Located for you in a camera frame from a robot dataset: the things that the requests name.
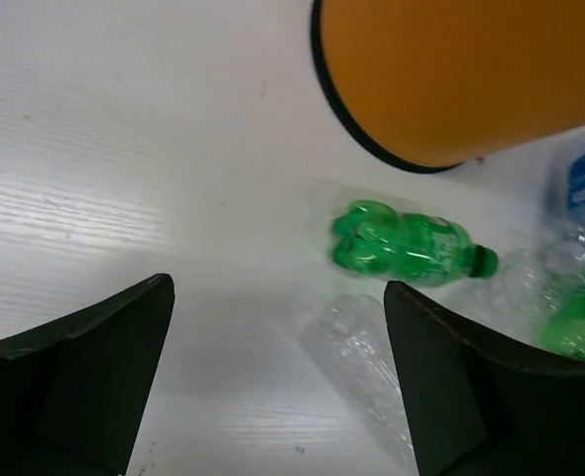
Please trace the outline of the small green bottle blue cap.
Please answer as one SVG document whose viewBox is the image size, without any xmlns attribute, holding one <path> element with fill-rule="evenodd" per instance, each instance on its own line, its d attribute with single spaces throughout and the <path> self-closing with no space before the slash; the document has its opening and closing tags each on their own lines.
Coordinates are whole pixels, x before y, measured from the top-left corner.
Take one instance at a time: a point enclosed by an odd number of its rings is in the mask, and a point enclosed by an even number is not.
<svg viewBox="0 0 585 476">
<path fill-rule="evenodd" d="M 544 350 L 585 362 L 585 272 L 538 335 Z"/>
</svg>

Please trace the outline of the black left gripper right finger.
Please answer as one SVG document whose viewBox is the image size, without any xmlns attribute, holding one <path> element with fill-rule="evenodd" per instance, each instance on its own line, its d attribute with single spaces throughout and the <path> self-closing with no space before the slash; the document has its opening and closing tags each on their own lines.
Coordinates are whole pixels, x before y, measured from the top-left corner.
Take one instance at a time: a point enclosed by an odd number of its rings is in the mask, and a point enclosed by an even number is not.
<svg viewBox="0 0 585 476">
<path fill-rule="evenodd" d="M 585 475 L 585 363 L 400 282 L 384 309 L 418 472 Z"/>
</svg>

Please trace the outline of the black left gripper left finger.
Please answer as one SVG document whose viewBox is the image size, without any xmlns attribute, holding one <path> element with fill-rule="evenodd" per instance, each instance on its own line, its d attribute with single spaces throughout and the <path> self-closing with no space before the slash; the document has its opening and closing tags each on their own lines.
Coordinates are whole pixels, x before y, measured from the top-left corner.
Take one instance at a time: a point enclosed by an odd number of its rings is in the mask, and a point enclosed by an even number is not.
<svg viewBox="0 0 585 476">
<path fill-rule="evenodd" d="M 175 304 L 156 274 L 0 339 L 0 475 L 123 475 Z"/>
</svg>

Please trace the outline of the clear crushed plastic bottle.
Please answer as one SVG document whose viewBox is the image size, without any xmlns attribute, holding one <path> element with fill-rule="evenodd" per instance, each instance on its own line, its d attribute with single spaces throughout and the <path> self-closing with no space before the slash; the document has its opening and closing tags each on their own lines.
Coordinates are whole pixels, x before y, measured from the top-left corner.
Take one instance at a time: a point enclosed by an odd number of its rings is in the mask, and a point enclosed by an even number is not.
<svg viewBox="0 0 585 476">
<path fill-rule="evenodd" d="M 340 295 L 316 312 L 299 336 L 308 357 L 366 426 L 401 475 L 416 475 L 410 428 L 381 303 Z"/>
</svg>

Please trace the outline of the blue label plastic bottle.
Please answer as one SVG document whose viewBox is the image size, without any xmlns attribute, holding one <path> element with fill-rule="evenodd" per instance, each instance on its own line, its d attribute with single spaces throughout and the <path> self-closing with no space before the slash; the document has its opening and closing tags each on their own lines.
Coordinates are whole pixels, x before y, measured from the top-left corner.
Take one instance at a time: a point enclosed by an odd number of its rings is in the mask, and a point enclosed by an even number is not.
<svg viewBox="0 0 585 476">
<path fill-rule="evenodd" d="M 544 209 L 554 225 L 574 225 L 585 231 L 585 131 L 554 149 Z"/>
</svg>

